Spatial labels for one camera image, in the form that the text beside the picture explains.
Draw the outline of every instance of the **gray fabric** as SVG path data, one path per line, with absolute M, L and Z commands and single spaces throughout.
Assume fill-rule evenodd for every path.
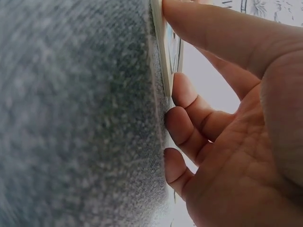
M 148 0 L 0 0 L 0 226 L 169 226 Z

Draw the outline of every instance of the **palm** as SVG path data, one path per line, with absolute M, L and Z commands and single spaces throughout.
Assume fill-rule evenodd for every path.
M 281 207 L 297 209 L 291 200 L 298 190 L 276 169 L 259 80 L 251 77 L 243 91 L 235 84 L 239 77 L 233 75 L 234 81 L 228 77 L 238 68 L 222 67 L 212 56 L 208 59 L 235 89 L 241 104 L 235 114 L 214 111 L 201 97 L 195 97 L 184 75 L 176 75 L 173 99 L 177 107 L 168 112 L 166 126 L 199 169 L 193 175 L 182 156 L 169 148 L 167 181 L 186 201 L 197 226 L 277 226 L 274 221 Z

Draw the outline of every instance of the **gray sweater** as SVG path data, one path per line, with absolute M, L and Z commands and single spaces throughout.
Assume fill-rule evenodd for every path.
M 0 227 L 169 226 L 148 0 L 0 0 Z

